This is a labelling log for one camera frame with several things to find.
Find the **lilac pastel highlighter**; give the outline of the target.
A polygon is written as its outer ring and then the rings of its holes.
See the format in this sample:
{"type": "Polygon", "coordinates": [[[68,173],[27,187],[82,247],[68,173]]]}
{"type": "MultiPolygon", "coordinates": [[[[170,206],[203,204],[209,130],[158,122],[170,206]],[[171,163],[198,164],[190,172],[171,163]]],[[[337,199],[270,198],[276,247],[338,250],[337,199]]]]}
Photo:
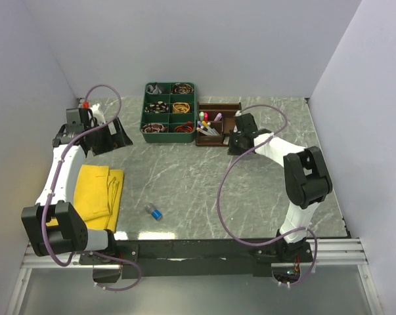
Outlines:
{"type": "Polygon", "coordinates": [[[218,114],[215,116],[214,121],[220,121],[221,118],[222,118],[222,113],[218,113],[218,114]]]}

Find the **brown wooden desk organizer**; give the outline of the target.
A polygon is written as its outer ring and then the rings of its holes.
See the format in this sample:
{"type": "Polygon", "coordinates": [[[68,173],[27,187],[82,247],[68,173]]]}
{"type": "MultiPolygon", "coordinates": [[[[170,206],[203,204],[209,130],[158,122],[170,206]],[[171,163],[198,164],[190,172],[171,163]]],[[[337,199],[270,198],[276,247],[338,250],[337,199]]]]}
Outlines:
{"type": "Polygon", "coordinates": [[[242,109],[239,103],[197,103],[198,119],[200,112],[208,113],[208,120],[211,125],[219,132],[219,136],[206,136],[197,132],[195,144],[197,146],[228,146],[223,144],[225,138],[229,138],[230,131],[234,129],[234,115],[242,109]],[[222,113],[220,121],[214,121],[215,116],[222,113]]]}

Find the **blue capped white pen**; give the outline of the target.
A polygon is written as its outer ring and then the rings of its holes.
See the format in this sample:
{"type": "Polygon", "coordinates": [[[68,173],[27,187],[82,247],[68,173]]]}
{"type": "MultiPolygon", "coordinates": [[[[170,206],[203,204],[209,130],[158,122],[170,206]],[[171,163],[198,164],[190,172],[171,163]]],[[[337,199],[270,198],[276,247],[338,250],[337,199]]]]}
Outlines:
{"type": "Polygon", "coordinates": [[[211,125],[211,122],[210,122],[210,121],[206,122],[206,125],[207,125],[207,129],[208,129],[208,130],[211,130],[211,132],[212,132],[213,134],[215,134],[215,135],[217,135],[217,136],[220,135],[219,132],[211,125]]]}

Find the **yellow capped white pen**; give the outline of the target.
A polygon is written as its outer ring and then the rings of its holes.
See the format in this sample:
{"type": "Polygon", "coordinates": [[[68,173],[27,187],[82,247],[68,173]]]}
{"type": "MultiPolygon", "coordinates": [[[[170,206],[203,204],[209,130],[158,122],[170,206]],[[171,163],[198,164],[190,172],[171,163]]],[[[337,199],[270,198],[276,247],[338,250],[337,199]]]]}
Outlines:
{"type": "Polygon", "coordinates": [[[211,133],[214,136],[219,136],[219,133],[213,129],[207,122],[202,121],[202,125],[208,130],[208,133],[211,133]]]}

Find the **orange capped white pen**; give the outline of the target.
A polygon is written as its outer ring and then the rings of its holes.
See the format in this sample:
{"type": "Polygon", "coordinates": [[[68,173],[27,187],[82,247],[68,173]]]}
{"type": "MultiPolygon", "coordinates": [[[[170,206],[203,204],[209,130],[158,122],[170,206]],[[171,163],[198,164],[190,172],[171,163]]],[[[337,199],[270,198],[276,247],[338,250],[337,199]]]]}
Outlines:
{"type": "Polygon", "coordinates": [[[213,134],[211,134],[209,131],[203,130],[201,128],[197,128],[197,131],[199,133],[202,133],[202,134],[206,135],[206,136],[213,136],[213,134]]]}

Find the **blue capped glue stick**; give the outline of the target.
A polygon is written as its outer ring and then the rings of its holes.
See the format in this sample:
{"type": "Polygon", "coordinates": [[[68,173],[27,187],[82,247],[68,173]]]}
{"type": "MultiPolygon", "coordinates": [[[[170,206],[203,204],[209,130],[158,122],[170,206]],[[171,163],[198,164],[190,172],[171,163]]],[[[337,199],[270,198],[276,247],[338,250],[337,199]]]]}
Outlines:
{"type": "Polygon", "coordinates": [[[162,218],[161,212],[156,208],[156,206],[153,203],[148,203],[145,206],[145,211],[149,215],[151,215],[156,221],[158,221],[162,218]]]}

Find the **white marker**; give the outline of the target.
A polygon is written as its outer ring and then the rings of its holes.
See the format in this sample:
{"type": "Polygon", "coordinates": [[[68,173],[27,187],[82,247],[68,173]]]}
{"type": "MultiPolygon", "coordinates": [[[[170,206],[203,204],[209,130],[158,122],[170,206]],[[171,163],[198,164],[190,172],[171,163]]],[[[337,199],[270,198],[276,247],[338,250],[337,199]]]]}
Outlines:
{"type": "Polygon", "coordinates": [[[207,128],[197,128],[197,131],[206,135],[206,136],[215,136],[214,133],[212,133],[211,131],[209,131],[207,128]]]}

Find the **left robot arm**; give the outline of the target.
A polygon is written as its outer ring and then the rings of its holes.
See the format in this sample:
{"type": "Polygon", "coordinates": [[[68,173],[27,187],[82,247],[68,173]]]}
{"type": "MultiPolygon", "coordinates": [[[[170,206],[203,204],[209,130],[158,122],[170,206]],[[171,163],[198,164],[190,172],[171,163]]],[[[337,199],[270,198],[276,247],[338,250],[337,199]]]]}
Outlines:
{"type": "Polygon", "coordinates": [[[34,253],[55,254],[95,251],[101,262],[110,264],[119,255],[113,232],[108,228],[92,229],[74,205],[76,182],[89,152],[99,155],[133,142],[120,119],[111,121],[109,129],[99,110],[66,110],[63,124],[52,141],[53,162],[42,193],[30,207],[22,210],[21,219],[34,253]]]}

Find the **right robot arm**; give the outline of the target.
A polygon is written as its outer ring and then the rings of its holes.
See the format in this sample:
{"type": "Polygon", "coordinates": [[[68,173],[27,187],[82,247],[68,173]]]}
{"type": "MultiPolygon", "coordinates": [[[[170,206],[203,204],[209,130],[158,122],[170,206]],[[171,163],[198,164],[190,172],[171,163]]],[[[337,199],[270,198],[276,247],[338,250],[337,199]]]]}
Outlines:
{"type": "Polygon", "coordinates": [[[241,156],[247,151],[269,158],[284,170],[286,194],[290,200],[284,223],[277,235],[282,239],[275,253],[290,261],[301,251],[314,212],[332,192],[322,151],[317,146],[303,147],[277,137],[272,131],[258,129],[253,115],[236,112],[235,129],[229,138],[229,153],[241,156]]]}

